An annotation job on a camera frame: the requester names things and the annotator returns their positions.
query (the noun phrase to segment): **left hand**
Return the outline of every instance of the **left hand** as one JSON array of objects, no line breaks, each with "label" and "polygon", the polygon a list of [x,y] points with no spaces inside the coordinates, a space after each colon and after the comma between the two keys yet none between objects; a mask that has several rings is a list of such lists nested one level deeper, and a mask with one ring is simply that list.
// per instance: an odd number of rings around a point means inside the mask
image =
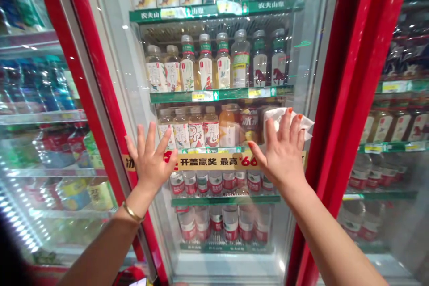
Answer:
[{"label": "left hand", "polygon": [[137,148],[132,140],[126,136],[126,146],[131,158],[134,160],[135,168],[139,181],[137,186],[143,187],[144,190],[154,194],[168,180],[177,163],[178,151],[175,149],[170,156],[168,163],[164,161],[164,152],[167,148],[171,136],[171,129],[168,129],[158,147],[155,150],[155,132],[156,125],[151,122],[147,140],[144,138],[144,128],[142,125],[137,126]]}]

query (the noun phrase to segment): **bangle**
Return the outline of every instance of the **bangle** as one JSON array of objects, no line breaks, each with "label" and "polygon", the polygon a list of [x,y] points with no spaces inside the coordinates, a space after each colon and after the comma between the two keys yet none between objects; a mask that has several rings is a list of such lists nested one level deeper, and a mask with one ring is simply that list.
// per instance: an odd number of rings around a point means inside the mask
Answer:
[{"label": "bangle", "polygon": [[141,218],[138,215],[136,215],[133,210],[128,208],[125,201],[122,203],[122,206],[124,207],[125,211],[130,215],[130,217],[133,218],[138,223],[141,223],[144,220],[145,216],[143,216],[143,218]]}]

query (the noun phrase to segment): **hand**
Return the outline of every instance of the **hand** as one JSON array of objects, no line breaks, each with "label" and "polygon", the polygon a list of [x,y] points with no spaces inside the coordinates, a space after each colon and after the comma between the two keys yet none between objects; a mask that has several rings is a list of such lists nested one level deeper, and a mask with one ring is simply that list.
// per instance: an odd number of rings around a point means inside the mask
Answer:
[{"label": "hand", "polygon": [[170,140],[171,129],[165,133],[157,149],[155,150],[155,128],[154,122],[149,125],[147,140],[144,138],[144,128],[142,125],[137,126],[137,148],[132,140],[126,136],[126,146],[137,170],[139,181],[137,186],[143,187],[144,190],[154,194],[168,180],[177,163],[177,150],[171,153],[168,163],[164,161],[164,152]]},{"label": "hand", "polygon": [[291,115],[292,108],[288,108],[280,120],[277,134],[274,120],[270,118],[265,122],[265,155],[255,142],[248,143],[262,171],[278,189],[307,184],[302,160],[305,131],[299,129],[303,115],[296,115],[289,128]]}]

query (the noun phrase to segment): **right hand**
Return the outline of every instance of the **right hand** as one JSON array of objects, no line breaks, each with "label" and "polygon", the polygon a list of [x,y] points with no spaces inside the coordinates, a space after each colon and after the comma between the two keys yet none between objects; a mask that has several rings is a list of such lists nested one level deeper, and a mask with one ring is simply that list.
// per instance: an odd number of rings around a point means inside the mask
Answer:
[{"label": "right hand", "polygon": [[307,185],[302,160],[305,131],[299,129],[303,115],[295,115],[289,128],[291,115],[292,108],[288,108],[282,116],[277,133],[272,118],[265,122],[265,155],[255,142],[248,143],[261,170],[278,189]]}]

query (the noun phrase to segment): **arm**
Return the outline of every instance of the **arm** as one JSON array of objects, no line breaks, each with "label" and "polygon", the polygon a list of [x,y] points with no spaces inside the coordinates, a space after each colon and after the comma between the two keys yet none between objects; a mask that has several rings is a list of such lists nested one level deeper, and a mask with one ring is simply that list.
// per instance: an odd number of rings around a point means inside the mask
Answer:
[{"label": "arm", "polygon": [[266,122],[266,155],[257,144],[249,143],[262,171],[292,210],[327,285],[387,285],[308,185],[301,158],[302,115],[296,115],[289,128],[291,113],[289,108],[283,115],[277,133],[273,120]]},{"label": "arm", "polygon": [[[177,162],[177,150],[173,151],[168,163],[164,162],[164,151],[171,135],[170,129],[165,132],[155,150],[155,127],[154,122],[151,122],[147,142],[145,142],[143,127],[138,126],[137,148],[126,137],[128,151],[131,158],[135,160],[139,177],[137,186],[126,199],[126,204],[141,218],[148,210],[158,189],[171,175]],[[58,286],[112,285],[139,226],[140,223],[121,206],[97,238],[67,271]]]}]

